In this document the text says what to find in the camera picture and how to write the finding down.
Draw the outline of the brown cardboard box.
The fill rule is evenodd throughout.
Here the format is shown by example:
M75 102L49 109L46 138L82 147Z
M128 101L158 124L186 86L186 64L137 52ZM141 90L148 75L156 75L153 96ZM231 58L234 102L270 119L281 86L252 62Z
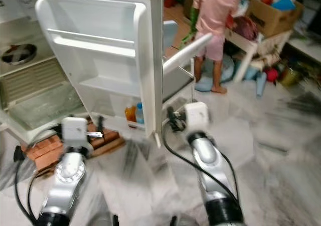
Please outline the brown cardboard box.
M257 29L266 37L291 31L302 17L304 6L296 0L289 0L291 9L275 8L263 0L248 0L247 18L252 20Z

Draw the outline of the clear fridge crisper drawer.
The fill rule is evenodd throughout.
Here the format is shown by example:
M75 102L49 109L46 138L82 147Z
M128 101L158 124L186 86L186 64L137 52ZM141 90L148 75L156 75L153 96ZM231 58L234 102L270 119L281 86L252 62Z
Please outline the clear fridge crisper drawer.
M69 114L83 112L83 104L69 83L62 83L10 107L7 114L26 130L34 130Z

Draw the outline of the white grey folding chair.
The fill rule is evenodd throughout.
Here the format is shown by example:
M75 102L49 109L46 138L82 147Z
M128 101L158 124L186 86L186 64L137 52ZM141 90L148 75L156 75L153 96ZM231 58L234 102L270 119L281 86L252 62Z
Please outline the white grey folding chair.
M165 111L168 107L174 105L178 107L179 116L185 116L185 105L195 102L196 73L194 58L198 52L206 47L211 38L211 34L206 34L164 61L162 100Z

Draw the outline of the blue plastic basin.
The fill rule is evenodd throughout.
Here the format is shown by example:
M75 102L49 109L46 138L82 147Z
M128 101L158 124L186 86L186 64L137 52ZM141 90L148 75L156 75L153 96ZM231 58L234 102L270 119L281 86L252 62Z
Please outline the blue plastic basin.
M223 55L222 63L222 74L220 76L221 84L227 83L233 79L236 67L233 59L225 54ZM205 59L201 67L201 72L200 80L195 84L195 90L200 92L209 92L213 86L213 61Z

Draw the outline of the yellow-green pot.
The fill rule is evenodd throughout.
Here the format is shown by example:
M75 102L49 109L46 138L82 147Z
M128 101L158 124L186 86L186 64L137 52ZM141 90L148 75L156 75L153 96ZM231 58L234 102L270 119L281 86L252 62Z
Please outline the yellow-green pot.
M298 84L300 78L301 73L298 70L287 67L280 73L279 83L285 88L291 88Z

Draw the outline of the child in pink clothes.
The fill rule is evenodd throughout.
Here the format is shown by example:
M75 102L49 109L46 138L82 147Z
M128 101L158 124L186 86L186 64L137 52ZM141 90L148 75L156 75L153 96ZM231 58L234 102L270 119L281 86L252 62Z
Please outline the child in pink clothes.
M221 86L223 67L224 31L227 18L236 13L239 0L193 0L190 11L191 29L195 40L204 35L212 34L211 40L195 56L195 81L199 82L202 65L205 59L213 61L213 84L210 91L225 94L227 89Z

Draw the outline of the white bench table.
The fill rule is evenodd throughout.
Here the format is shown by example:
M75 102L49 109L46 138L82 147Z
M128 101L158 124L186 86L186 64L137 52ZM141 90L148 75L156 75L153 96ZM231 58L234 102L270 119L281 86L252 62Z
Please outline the white bench table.
M280 61L280 53L293 32L294 30L286 31L268 38L259 34L254 41L251 41L226 29L224 33L226 40L245 52L232 80L240 82L250 67L262 70Z

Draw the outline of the steel bowl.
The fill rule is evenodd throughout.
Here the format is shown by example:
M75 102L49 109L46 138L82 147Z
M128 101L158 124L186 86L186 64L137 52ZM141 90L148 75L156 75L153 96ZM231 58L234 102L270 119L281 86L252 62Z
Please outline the steel bowl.
M33 44L11 45L11 47L2 54L1 59L5 63L17 66L32 61L37 54L37 50L37 46Z

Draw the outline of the maroon bag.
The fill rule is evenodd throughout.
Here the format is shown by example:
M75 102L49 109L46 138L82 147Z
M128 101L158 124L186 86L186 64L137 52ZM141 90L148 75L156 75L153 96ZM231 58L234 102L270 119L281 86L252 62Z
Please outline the maroon bag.
M249 41L255 41L259 34L255 22L246 16L233 19L232 31Z

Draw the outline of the silver single door fridge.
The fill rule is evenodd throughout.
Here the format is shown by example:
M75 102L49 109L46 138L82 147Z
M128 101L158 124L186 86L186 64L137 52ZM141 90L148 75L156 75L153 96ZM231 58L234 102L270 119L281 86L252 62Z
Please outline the silver single door fridge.
M33 32L46 41L87 114L121 136L160 142L163 0L35 0L35 22L0 24L2 42ZM144 124L126 107L143 104Z

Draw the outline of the small black plastic piece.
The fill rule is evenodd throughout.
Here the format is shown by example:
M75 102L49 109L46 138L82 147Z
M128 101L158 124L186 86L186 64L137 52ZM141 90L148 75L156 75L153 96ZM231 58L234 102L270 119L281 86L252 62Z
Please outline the small black plastic piece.
M13 161L18 162L22 160L25 160L25 153L23 152L22 147L17 145L13 152Z

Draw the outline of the light blue bottle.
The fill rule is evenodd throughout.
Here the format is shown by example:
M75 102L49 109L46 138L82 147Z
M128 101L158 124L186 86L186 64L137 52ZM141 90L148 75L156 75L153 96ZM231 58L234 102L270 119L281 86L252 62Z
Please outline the light blue bottle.
M142 102L138 102L135 105L135 119L136 119L136 123L144 124L144 114L143 114L143 104L142 104Z

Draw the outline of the red round container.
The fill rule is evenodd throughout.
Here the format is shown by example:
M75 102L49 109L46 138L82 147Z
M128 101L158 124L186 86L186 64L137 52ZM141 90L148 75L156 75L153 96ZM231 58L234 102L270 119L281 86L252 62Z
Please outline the red round container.
M267 68L263 71L266 75L266 81L274 83L279 77L279 70L275 68Z

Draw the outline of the blue book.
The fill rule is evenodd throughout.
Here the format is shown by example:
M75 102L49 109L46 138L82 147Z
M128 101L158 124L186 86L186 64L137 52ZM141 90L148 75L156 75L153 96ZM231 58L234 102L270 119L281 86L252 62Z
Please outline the blue book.
M273 0L271 6L280 11L290 11L296 9L296 4L292 0Z

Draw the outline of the grey robot left leg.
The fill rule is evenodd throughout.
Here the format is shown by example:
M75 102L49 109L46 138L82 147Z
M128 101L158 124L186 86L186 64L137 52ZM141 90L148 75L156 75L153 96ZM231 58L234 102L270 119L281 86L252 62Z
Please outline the grey robot left leg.
M86 226L119 226L119 219L116 214L98 213L88 221Z

